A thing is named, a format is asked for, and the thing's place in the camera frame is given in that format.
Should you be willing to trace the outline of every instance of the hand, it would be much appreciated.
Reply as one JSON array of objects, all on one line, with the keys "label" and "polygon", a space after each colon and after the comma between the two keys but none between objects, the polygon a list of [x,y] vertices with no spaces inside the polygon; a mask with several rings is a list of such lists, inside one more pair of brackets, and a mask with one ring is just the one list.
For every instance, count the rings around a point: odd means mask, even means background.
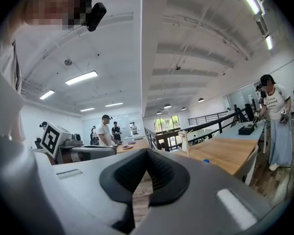
[{"label": "hand", "polygon": [[256,124],[258,121],[260,121],[261,118],[260,117],[254,117],[253,119],[253,124]]},{"label": "hand", "polygon": [[282,124],[286,124],[288,121],[289,121],[289,115],[284,115],[284,114],[282,114],[282,117],[281,117],[280,123],[282,123]]}]

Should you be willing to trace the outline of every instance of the white sneaker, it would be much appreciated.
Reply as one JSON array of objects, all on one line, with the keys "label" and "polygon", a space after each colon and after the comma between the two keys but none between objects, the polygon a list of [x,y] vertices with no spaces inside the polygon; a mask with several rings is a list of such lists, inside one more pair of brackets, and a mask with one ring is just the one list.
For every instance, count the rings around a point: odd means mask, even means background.
[{"label": "white sneaker", "polygon": [[280,167],[279,164],[273,163],[272,165],[269,166],[269,170],[275,171],[278,167]]}]

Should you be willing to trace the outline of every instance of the white ceiling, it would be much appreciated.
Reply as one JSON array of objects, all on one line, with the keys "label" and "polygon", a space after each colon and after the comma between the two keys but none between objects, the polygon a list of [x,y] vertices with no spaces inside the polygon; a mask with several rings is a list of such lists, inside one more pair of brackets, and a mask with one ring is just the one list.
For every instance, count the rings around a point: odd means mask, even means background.
[{"label": "white ceiling", "polygon": [[[80,113],[123,102],[143,116],[188,107],[201,89],[263,42],[245,0],[93,0],[107,14],[94,32],[25,27],[16,37],[26,99]],[[71,66],[64,60],[70,58]],[[98,77],[68,86],[88,71]],[[55,94],[44,101],[48,90]]]},{"label": "white ceiling", "polygon": [[[140,50],[136,46],[134,17],[139,0],[93,0],[103,2],[107,13],[94,32],[86,27],[73,31],[54,26],[27,26],[16,36],[18,60],[22,72],[22,94],[34,102],[71,113],[123,102],[123,106],[141,111]],[[66,66],[64,61],[73,64]],[[66,81],[95,70],[98,77],[68,86]],[[39,97],[49,90],[55,94],[45,100]]]},{"label": "white ceiling", "polygon": [[[159,24],[158,43],[153,55],[142,52],[143,71],[153,62],[152,71],[142,79],[145,117],[155,116],[165,103],[180,111],[195,97],[205,97],[200,94],[203,88],[240,60],[250,62],[264,40],[245,0],[167,0],[158,2],[156,10],[163,14],[159,22],[152,22]],[[144,35],[147,27],[142,25],[144,38],[149,38]],[[142,49],[147,48],[144,45],[151,44],[143,41]]]}]

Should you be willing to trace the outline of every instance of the pendant light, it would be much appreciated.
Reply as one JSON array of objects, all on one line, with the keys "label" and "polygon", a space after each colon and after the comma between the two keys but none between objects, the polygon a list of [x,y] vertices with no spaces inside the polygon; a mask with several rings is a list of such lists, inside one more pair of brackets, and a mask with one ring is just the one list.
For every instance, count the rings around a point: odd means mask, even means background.
[{"label": "pendant light", "polygon": [[165,107],[163,107],[164,109],[168,109],[171,108],[172,106],[170,104],[165,104]]}]

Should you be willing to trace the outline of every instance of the wooden floor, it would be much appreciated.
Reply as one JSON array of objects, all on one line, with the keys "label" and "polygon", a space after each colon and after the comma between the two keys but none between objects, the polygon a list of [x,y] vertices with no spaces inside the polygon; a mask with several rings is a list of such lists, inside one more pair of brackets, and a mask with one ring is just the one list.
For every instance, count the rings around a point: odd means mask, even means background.
[{"label": "wooden floor", "polygon": [[[263,195],[271,202],[272,207],[289,199],[294,194],[294,116],[293,126],[293,162],[291,168],[278,168],[276,171],[269,170],[270,129],[267,132],[267,151],[263,154],[263,142],[259,142],[260,151],[257,154],[256,165],[250,187]],[[146,173],[133,194],[133,209],[136,226],[148,213],[148,196],[152,193],[152,183]]]}]

